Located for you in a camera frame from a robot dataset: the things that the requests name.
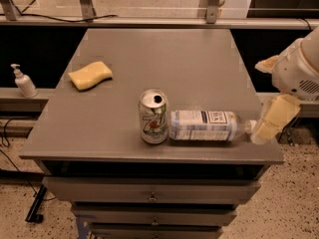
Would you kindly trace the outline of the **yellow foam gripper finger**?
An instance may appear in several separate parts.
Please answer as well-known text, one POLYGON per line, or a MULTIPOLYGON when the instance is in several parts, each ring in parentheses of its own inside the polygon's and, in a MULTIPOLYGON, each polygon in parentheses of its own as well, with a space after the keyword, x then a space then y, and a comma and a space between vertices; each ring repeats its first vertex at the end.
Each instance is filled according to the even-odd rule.
POLYGON ((300 100, 291 95, 280 94, 269 99, 263 105, 260 119, 250 137, 251 141, 255 144, 271 141, 282 132, 300 110, 300 100))
POLYGON ((278 55, 274 55, 266 60, 259 61, 255 65, 255 69, 262 73, 271 74, 277 59, 278 55))

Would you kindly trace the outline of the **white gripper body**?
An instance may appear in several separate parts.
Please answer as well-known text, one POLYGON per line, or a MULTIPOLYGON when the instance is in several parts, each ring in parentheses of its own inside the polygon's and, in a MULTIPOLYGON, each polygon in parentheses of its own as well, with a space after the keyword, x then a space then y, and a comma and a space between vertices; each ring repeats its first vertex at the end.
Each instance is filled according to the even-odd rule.
POLYGON ((319 97, 319 40, 295 40, 278 57, 272 71, 272 85, 300 100, 319 97))

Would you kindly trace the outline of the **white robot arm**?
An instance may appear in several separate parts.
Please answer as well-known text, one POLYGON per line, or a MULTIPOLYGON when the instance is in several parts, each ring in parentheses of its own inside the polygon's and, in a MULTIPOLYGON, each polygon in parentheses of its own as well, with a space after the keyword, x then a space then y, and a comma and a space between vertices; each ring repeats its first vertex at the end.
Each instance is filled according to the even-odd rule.
POLYGON ((271 75, 279 95, 262 106, 251 141, 265 144, 297 116, 302 101, 319 97, 319 28, 296 39, 279 55, 260 61, 255 69, 271 75))

